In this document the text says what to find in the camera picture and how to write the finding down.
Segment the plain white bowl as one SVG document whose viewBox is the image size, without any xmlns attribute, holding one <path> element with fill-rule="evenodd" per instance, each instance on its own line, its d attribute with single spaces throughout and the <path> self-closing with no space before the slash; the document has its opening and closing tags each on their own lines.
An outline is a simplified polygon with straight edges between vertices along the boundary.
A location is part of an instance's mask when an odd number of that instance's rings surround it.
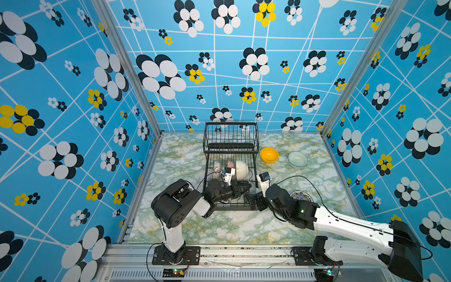
<svg viewBox="0 0 451 282">
<path fill-rule="evenodd" d="M 237 181 L 244 181 L 249 175 L 249 166 L 243 161 L 236 161 L 236 179 Z"/>
</svg>

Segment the white red lattice bowl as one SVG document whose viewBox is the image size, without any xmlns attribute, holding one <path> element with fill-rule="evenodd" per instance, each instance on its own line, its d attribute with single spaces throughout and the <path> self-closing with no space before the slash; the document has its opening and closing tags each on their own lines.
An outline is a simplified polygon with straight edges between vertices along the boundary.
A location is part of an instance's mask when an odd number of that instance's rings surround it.
<svg viewBox="0 0 451 282">
<path fill-rule="evenodd" d="M 221 174 L 223 171 L 223 166 L 220 162 L 214 161 L 213 163 L 213 173 L 214 174 Z"/>
</svg>

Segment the blue yellow floral bowl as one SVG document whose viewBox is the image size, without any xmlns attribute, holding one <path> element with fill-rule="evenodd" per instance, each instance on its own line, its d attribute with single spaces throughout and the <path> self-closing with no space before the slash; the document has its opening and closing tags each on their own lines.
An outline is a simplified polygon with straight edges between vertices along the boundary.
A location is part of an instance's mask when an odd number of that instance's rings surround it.
<svg viewBox="0 0 451 282">
<path fill-rule="evenodd" d="M 306 192 L 303 191 L 294 191 L 290 194 L 290 196 L 295 200 L 306 200 L 309 202 L 313 202 L 313 198 Z"/>
</svg>

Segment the dark blue patterned bowl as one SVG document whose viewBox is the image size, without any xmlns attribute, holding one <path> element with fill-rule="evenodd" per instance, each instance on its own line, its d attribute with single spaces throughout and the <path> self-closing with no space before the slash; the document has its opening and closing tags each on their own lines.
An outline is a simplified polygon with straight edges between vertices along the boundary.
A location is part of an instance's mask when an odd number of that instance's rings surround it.
<svg viewBox="0 0 451 282">
<path fill-rule="evenodd" d="M 246 193 L 257 194 L 260 191 L 260 189 L 258 188 L 257 183 L 255 181 L 246 180 L 244 182 L 249 182 L 252 185 L 250 190 L 244 190 L 245 194 Z"/>
</svg>

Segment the black floral pink bowl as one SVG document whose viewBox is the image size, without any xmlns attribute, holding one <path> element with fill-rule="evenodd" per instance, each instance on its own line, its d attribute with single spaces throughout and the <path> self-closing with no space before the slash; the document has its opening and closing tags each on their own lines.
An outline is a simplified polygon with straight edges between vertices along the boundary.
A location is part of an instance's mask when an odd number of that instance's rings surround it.
<svg viewBox="0 0 451 282">
<path fill-rule="evenodd" d="M 236 168 L 236 166 L 235 166 L 235 164 L 234 164 L 233 161 L 228 161 L 228 162 L 227 162 L 227 167 L 228 167 L 228 168 L 233 168 L 233 169 Z"/>
</svg>

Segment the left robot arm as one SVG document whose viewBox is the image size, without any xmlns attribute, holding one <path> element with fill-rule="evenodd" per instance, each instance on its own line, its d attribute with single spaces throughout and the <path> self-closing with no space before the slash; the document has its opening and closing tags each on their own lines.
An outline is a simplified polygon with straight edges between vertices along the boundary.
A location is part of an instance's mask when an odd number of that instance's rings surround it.
<svg viewBox="0 0 451 282">
<path fill-rule="evenodd" d="M 196 190 L 190 182 L 179 179 L 170 184 L 153 200 L 151 208 L 163 229 L 163 251 L 171 263 L 179 263 L 185 255 L 186 241 L 182 234 L 182 223 L 194 211 L 208 218 L 216 209 L 216 204 L 239 199 L 251 188 L 248 182 L 235 179 L 224 182 L 212 179 L 202 191 Z"/>
</svg>

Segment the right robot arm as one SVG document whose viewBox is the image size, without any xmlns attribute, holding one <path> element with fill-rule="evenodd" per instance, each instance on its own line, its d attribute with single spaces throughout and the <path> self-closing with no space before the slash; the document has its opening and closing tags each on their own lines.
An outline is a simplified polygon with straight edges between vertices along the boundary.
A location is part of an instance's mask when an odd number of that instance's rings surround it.
<svg viewBox="0 0 451 282">
<path fill-rule="evenodd" d="M 324 205 L 299 200 L 277 184 L 257 194 L 245 193 L 253 210 L 270 209 L 276 218 L 300 229 L 329 232 L 358 243 L 347 247 L 318 236 L 310 251 L 315 264 L 339 264 L 344 260 L 376 264 L 410 282 L 424 279 L 421 244 L 404 222 L 368 222 L 331 211 Z"/>
</svg>

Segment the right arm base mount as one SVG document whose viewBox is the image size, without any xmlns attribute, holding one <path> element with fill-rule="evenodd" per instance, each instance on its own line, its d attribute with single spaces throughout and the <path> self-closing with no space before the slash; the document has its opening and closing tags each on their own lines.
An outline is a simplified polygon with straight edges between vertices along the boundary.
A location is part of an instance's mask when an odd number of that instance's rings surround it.
<svg viewBox="0 0 451 282">
<path fill-rule="evenodd" d="M 314 253 L 311 247 L 293 247 L 290 251 L 296 266 L 342 266 L 343 261 L 333 261 L 324 254 Z"/>
</svg>

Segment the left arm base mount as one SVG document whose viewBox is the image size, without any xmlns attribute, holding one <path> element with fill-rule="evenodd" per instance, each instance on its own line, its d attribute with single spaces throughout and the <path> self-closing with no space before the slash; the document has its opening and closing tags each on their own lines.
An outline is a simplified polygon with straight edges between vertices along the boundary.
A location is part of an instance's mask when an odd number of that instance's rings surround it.
<svg viewBox="0 0 451 282">
<path fill-rule="evenodd" d="M 158 245 L 153 253 L 153 265 L 194 265 L 198 266 L 200 261 L 201 247 L 183 246 L 172 253 L 165 245 Z"/>
</svg>

